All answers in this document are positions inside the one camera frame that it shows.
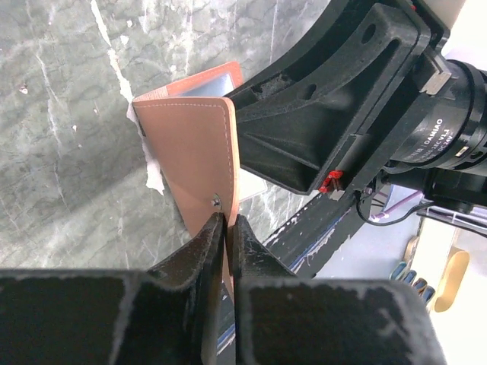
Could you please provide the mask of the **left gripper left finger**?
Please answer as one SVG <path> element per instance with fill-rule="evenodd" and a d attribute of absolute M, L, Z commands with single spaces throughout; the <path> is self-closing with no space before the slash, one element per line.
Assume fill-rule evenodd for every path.
<path fill-rule="evenodd" d="M 3 364 L 214 364 L 224 215 L 147 271 L 4 269 Z"/>

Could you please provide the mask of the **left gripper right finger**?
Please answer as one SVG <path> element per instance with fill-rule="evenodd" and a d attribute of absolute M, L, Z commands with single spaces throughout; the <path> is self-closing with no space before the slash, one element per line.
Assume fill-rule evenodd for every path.
<path fill-rule="evenodd" d="M 391 280 L 300 278 L 238 216 L 232 232 L 238 364 L 443 364 L 425 303 Z"/>

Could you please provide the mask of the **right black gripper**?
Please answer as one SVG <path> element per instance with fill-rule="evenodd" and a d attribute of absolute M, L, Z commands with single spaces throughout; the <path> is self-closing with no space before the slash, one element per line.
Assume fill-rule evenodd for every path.
<path fill-rule="evenodd" d="M 486 205 L 486 73 L 421 1 L 332 1 L 230 98 L 241 166 L 296 194 L 385 183 Z"/>

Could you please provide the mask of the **pink leather card holder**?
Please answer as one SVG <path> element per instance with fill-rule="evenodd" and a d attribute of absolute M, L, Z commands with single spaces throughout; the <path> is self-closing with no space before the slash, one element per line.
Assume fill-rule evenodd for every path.
<path fill-rule="evenodd" d="M 226 62 L 132 101 L 191 236 L 215 212 L 224 214 L 228 228 L 235 225 L 240 158 L 235 106 L 227 95 L 242 83 L 239 63 Z"/>

